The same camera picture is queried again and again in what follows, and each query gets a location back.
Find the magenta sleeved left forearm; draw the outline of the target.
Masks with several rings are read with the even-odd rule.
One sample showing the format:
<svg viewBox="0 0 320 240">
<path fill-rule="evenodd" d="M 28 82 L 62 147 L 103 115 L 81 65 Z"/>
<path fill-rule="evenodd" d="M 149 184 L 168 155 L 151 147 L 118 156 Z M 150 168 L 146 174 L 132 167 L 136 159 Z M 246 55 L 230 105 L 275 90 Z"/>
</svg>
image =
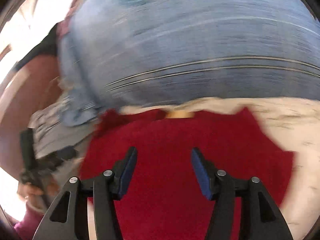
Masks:
<svg viewBox="0 0 320 240">
<path fill-rule="evenodd" d="M 26 212 L 23 219 L 14 225 L 16 233 L 20 239 L 31 240 L 44 216 L 42 210 L 26 204 Z"/>
</svg>

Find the person's left hand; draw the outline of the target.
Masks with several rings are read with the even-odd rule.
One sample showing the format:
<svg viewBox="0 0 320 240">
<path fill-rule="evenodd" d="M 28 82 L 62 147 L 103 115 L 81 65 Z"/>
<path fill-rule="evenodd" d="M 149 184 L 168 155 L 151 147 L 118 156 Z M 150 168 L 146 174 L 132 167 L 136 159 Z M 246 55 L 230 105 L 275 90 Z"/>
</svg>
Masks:
<svg viewBox="0 0 320 240">
<path fill-rule="evenodd" d="M 60 187 L 56 182 L 51 182 L 47 185 L 46 193 L 50 197 L 55 197 L 59 189 Z M 25 199 L 28 208 L 41 214 L 47 211 L 48 207 L 46 207 L 42 200 L 44 192 L 38 187 L 31 184 L 24 185 L 19 183 L 17 193 Z"/>
</svg>

